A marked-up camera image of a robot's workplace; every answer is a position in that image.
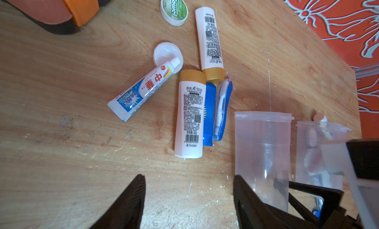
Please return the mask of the clear plastic cup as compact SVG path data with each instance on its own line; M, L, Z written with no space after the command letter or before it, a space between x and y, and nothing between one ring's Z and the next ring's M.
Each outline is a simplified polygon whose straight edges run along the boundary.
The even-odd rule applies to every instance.
M345 140L350 128L330 122L298 121L295 181L302 184L342 190L343 177L330 175L320 149L320 144Z

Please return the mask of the white bottle gold cap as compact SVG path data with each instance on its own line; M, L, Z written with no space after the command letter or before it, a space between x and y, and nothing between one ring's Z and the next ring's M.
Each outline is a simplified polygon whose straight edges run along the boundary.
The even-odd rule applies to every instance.
M208 83L220 83L225 79L216 16L213 9L200 7L195 10L201 70Z
M198 70L182 70L174 146L174 155L179 158L198 159L203 155L205 96L205 74Z

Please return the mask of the clear cup blue lid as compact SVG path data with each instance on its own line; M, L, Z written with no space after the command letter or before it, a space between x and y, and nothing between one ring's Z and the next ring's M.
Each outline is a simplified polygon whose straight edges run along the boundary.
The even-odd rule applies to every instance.
M290 113L235 113L235 174L259 199L288 211L291 122Z

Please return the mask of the white round soap disc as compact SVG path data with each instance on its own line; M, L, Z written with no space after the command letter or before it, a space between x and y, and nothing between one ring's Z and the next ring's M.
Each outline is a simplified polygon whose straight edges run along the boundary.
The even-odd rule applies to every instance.
M163 64L174 57L178 57L180 60L180 64L175 68L176 74L182 69L184 64L183 55L178 46L171 42L162 42L156 46L153 52L153 61L155 66Z

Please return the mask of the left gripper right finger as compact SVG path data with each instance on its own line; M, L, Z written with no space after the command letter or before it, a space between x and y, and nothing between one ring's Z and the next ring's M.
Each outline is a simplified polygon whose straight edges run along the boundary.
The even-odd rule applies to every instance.
M293 229L263 203L242 176L234 177L233 196L240 229Z

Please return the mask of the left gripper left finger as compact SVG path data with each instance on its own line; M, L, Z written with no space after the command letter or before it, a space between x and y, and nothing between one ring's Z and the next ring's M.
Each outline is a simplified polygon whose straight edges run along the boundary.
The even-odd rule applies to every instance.
M138 174L92 229L139 229L146 195L146 180Z

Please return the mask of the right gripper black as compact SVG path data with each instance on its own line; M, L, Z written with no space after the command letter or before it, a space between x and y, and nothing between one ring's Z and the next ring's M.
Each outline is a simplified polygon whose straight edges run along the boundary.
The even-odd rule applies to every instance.
M292 194L288 195L290 205L302 216L301 219L272 208L273 229L362 229L359 217L346 215L346 210L340 206L343 191L312 186L297 182L289 182L289 188L323 198L323 206L319 216L313 214Z

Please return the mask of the pink item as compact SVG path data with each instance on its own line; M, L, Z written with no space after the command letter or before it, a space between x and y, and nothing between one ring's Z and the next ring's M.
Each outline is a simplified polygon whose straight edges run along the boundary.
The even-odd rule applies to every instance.
M314 122L328 122L328 119L324 113L316 113L312 119Z

